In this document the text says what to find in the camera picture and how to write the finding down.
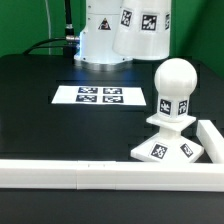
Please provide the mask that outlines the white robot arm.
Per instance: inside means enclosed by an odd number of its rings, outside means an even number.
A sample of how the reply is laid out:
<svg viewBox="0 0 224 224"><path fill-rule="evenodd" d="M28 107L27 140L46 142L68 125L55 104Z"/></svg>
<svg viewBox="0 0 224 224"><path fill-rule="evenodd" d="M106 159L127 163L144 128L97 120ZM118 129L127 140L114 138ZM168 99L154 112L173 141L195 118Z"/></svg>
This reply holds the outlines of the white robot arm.
<svg viewBox="0 0 224 224"><path fill-rule="evenodd" d="M112 49L122 0L86 0L86 25L80 33L76 66L94 71L115 71L128 67L132 59Z"/></svg>

